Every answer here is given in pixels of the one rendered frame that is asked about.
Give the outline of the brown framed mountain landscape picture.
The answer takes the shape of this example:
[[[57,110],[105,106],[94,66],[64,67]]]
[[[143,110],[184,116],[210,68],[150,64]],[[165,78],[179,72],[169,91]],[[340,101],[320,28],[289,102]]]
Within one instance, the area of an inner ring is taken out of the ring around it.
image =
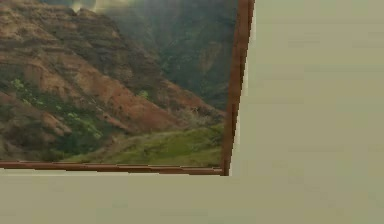
[[[0,0],[0,168],[227,175],[255,0]]]

